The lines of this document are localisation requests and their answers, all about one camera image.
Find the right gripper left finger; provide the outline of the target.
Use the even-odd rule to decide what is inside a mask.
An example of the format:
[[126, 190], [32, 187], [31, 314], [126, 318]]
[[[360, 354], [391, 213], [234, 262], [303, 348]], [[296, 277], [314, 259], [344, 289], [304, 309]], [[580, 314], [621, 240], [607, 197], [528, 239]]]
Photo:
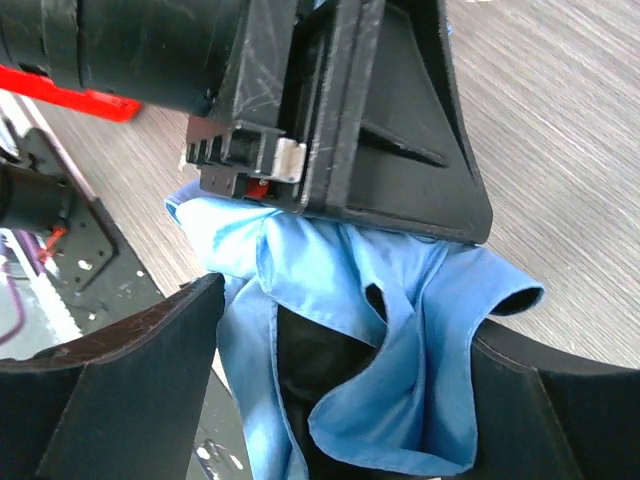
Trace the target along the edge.
[[1, 363], [5, 479], [186, 476], [224, 310], [206, 275], [160, 303]]

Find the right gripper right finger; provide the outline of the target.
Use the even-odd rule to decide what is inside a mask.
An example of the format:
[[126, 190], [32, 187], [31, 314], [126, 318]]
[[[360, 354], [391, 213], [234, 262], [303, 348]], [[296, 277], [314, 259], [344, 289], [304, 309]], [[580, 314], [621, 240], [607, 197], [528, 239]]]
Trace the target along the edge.
[[639, 373], [487, 320], [472, 345], [472, 479], [636, 479]]

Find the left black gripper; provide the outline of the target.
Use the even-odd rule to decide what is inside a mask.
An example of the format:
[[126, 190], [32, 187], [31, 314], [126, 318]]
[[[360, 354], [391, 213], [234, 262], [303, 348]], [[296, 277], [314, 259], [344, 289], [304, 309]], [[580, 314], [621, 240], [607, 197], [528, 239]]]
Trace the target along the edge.
[[379, 227], [488, 239], [443, 2], [243, 1], [229, 54], [187, 128], [202, 190], [320, 214], [353, 168], [346, 206]]

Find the light blue folding umbrella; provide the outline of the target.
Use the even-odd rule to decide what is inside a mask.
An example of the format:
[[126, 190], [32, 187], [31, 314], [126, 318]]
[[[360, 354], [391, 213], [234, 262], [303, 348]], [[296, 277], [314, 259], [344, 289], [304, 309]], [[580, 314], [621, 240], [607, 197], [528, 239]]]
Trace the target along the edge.
[[225, 280], [218, 351], [256, 479], [450, 476], [477, 452], [471, 345], [542, 285], [474, 246], [308, 219], [190, 183], [167, 198]]

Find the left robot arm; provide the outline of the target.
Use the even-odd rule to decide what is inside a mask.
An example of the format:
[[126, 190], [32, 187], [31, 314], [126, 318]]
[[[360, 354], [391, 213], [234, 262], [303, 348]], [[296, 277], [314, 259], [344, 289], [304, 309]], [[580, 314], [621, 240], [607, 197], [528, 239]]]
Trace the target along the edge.
[[1, 62], [187, 114], [215, 195], [489, 236], [440, 1], [5, 1]]

